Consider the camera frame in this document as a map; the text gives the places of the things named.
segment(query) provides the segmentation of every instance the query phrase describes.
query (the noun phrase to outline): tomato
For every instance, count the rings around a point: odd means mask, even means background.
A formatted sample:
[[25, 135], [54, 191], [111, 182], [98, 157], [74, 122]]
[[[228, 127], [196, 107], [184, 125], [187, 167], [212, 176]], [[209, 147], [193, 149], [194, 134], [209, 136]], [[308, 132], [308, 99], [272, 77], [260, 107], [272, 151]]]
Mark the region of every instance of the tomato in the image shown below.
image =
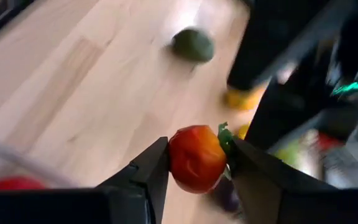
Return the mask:
[[46, 189], [40, 182], [28, 177], [8, 177], [0, 180], [0, 190], [39, 190]]
[[226, 155], [209, 126], [190, 126], [177, 131], [168, 147], [170, 171], [187, 192], [210, 191], [226, 167]]

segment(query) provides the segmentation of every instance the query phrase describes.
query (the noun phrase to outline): purple fruit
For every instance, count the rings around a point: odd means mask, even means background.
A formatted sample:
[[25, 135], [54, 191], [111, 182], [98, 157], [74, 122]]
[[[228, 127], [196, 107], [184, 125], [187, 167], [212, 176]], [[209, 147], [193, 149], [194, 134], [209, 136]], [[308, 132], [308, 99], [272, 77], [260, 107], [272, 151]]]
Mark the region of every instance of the purple fruit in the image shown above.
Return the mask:
[[236, 212], [240, 207], [240, 200], [234, 190], [234, 185], [226, 177], [222, 177], [213, 190], [213, 197], [227, 212]]

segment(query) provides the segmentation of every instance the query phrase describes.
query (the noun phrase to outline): avocado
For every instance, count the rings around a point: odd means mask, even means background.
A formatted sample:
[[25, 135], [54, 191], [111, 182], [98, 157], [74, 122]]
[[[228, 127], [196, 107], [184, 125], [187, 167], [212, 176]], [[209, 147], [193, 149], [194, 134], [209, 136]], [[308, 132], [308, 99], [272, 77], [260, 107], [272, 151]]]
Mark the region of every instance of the avocado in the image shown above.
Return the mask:
[[193, 28], [173, 37], [173, 52], [192, 62], [209, 62], [214, 56], [214, 44], [204, 32]]

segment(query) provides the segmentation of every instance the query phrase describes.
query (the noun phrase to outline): red tomato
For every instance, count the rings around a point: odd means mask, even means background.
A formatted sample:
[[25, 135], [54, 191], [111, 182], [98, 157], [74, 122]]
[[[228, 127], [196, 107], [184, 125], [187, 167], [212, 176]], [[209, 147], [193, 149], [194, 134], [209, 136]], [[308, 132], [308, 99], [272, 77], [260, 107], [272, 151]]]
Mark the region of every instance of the red tomato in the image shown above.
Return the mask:
[[226, 155], [209, 126], [178, 130], [169, 141], [170, 171], [187, 192], [210, 191], [226, 167]]
[[0, 180], [0, 190], [39, 190], [46, 187], [28, 177], [8, 177]]

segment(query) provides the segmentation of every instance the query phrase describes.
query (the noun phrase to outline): wood grain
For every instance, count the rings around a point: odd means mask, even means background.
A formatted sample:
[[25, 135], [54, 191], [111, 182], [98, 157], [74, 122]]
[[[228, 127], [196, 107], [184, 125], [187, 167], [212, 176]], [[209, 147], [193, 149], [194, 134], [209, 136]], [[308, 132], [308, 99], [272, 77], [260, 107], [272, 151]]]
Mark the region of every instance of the wood grain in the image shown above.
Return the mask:
[[[221, 101], [248, 17], [237, 0], [39, 0], [0, 32], [0, 144], [95, 186], [178, 128], [248, 123]], [[189, 26], [214, 40], [209, 63], [169, 51]], [[31, 172], [0, 158], [0, 176]], [[171, 178], [163, 222], [238, 220]]]

